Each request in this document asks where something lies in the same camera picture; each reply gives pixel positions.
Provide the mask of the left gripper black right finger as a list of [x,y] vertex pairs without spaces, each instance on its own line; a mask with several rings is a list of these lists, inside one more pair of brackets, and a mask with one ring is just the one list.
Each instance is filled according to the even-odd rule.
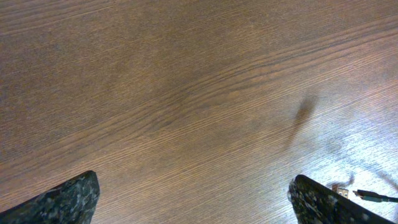
[[299,224],[392,224],[305,175],[290,182],[288,198]]

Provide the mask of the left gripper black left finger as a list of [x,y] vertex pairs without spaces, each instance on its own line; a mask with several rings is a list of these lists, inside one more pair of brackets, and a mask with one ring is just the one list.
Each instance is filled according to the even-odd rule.
[[99,197],[97,175],[88,170],[1,212],[1,224],[90,224]]

